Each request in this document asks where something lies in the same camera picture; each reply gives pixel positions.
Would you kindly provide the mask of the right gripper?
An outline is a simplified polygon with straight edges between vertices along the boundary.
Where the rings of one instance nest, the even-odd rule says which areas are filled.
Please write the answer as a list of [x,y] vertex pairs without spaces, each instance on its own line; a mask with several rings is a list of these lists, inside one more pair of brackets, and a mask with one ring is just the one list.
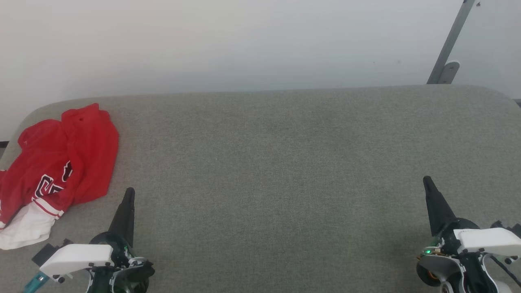
[[498,227],[479,229],[456,218],[430,176],[424,176],[425,200],[433,241],[418,257],[418,277],[442,293],[498,293],[485,257],[496,245],[490,241]]

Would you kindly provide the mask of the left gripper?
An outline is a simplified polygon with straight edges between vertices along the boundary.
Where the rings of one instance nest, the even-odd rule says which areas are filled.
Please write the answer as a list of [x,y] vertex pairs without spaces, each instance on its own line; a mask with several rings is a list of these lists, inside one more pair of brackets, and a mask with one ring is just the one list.
[[122,202],[109,227],[94,237],[90,244],[109,245],[109,261],[89,264],[89,293],[145,293],[155,274],[153,262],[138,257],[134,250],[135,189],[126,189]]

